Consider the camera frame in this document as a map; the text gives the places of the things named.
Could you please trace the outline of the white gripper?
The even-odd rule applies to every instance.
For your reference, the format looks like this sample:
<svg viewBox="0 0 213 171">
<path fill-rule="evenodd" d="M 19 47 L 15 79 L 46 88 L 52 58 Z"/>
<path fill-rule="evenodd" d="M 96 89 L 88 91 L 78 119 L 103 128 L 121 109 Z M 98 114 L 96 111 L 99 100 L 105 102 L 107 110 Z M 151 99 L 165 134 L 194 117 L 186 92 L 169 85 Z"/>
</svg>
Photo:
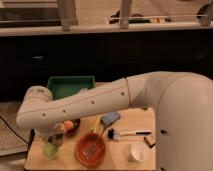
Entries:
<svg viewBox="0 0 213 171">
<path fill-rule="evenodd" d="M 57 134 L 65 134 L 66 130 L 61 123 L 56 123 L 51 126 L 36 128 L 35 132 L 39 137 L 43 139 L 48 139 L 49 137 Z"/>
</svg>

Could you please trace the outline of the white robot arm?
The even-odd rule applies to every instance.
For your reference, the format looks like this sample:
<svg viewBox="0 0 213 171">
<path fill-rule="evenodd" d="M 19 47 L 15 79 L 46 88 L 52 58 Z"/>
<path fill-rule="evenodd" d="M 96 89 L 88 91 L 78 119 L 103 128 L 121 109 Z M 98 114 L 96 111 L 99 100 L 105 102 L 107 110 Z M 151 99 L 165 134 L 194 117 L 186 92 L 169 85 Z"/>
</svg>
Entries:
<svg viewBox="0 0 213 171">
<path fill-rule="evenodd" d="M 16 122 L 51 134 L 61 121 L 142 107 L 155 114 L 156 171 L 213 171 L 213 80 L 197 73 L 144 73 L 59 100 L 32 86 Z"/>
</svg>

